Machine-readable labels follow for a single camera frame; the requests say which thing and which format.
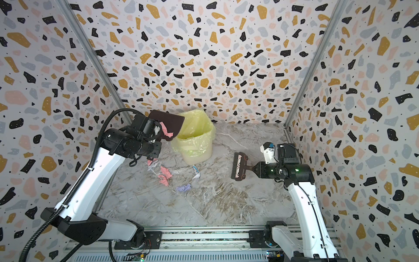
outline pink paper scrap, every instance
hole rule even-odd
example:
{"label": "pink paper scrap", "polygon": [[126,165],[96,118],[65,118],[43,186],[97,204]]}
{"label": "pink paper scrap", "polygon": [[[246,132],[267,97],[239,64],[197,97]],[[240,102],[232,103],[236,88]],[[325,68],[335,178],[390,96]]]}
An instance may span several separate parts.
{"label": "pink paper scrap", "polygon": [[160,178],[160,183],[167,187],[169,186],[169,182],[167,181],[167,178],[164,175],[158,175],[158,178]]}
{"label": "pink paper scrap", "polygon": [[163,173],[163,175],[166,176],[167,179],[172,177],[172,174],[170,174],[169,169],[167,169],[164,166],[160,166],[160,171]]}
{"label": "pink paper scrap", "polygon": [[167,127],[164,125],[163,122],[160,122],[161,129],[163,130],[163,134],[167,137],[173,137],[173,132],[167,133]]}

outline trash can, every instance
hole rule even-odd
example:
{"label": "trash can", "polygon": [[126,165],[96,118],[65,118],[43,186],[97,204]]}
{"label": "trash can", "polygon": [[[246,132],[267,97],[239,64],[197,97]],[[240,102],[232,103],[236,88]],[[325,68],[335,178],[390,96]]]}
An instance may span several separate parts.
{"label": "trash can", "polygon": [[185,117],[179,134],[172,140],[172,148],[180,152],[188,165],[195,165],[212,155],[215,126],[203,110],[180,113]]}

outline patterned wallpaper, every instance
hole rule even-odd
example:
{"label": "patterned wallpaper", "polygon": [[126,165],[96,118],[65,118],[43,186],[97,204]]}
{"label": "patterned wallpaper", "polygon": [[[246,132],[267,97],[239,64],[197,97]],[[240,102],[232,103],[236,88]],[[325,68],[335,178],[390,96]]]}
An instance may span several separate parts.
{"label": "patterned wallpaper", "polygon": [[127,106],[213,122],[279,123],[334,8],[332,0],[71,0]]}
{"label": "patterned wallpaper", "polygon": [[417,1],[349,1],[290,131],[350,261],[419,261]]}
{"label": "patterned wallpaper", "polygon": [[[0,0],[0,8],[0,261],[16,262],[42,210],[89,161],[115,105],[55,2]],[[59,261],[64,241],[48,227],[28,261]]]}

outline brush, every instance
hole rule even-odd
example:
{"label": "brush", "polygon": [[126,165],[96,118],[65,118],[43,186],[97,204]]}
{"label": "brush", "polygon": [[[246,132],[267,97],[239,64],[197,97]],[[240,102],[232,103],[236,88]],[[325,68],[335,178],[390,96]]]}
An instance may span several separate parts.
{"label": "brush", "polygon": [[246,169],[252,170],[252,166],[247,165],[249,157],[243,152],[234,153],[233,168],[231,170],[231,179],[242,181],[246,178]]}

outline wire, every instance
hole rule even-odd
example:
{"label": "wire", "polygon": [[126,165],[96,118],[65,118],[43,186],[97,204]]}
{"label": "wire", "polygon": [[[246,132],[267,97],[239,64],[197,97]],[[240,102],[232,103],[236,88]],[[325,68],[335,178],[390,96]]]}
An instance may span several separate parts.
{"label": "wire", "polygon": [[77,246],[75,246],[62,260],[60,260],[60,262],[66,262],[79,248],[81,248],[82,245],[83,244],[79,243]]}
{"label": "wire", "polygon": [[142,157],[142,155],[140,155],[138,158],[135,158],[135,156],[134,156],[134,158],[133,158],[134,160],[129,163],[129,166],[130,167],[136,166],[137,165],[137,160],[140,159],[141,157]]}
{"label": "wire", "polygon": [[112,253],[112,240],[108,242],[109,256],[111,257],[112,262],[117,262]]}
{"label": "wire", "polygon": [[150,251],[151,251],[151,241],[148,240],[148,243],[150,244],[150,249],[148,250],[147,255],[150,254]]}
{"label": "wire", "polygon": [[37,238],[51,224],[51,222],[57,218],[57,216],[64,210],[65,206],[67,206],[68,203],[70,203],[72,197],[77,192],[78,188],[83,183],[84,179],[87,177],[87,175],[90,173],[90,171],[93,170],[93,166],[94,166],[94,164],[96,162],[96,159],[98,157],[99,148],[100,148],[100,146],[102,144],[102,136],[103,136],[103,133],[105,132],[106,127],[108,126],[108,124],[110,123],[110,121],[112,120],[112,118],[114,116],[116,116],[117,114],[119,114],[120,112],[123,112],[123,111],[130,111],[130,112],[133,112],[134,114],[141,114],[140,111],[135,110],[135,109],[132,109],[132,108],[120,108],[120,109],[117,109],[117,110],[113,111],[107,117],[107,119],[105,120],[105,122],[102,125],[102,128],[100,129],[100,131],[98,133],[98,137],[97,137],[97,140],[96,140],[95,148],[93,149],[92,157],[91,157],[91,159],[89,161],[89,164],[87,165],[87,167],[85,168],[85,170],[83,171],[83,173],[80,175],[80,177],[77,179],[77,181],[74,183],[74,186],[71,188],[70,192],[68,192],[67,197],[64,199],[64,201],[61,204],[61,206],[54,213],[51,214],[51,216],[49,217],[48,221],[45,222],[33,234],[33,236],[28,240],[28,242],[26,243],[26,245],[22,249],[21,255],[19,257],[19,262],[26,262],[26,259],[28,258],[29,250],[34,245],[34,243],[37,240]]}

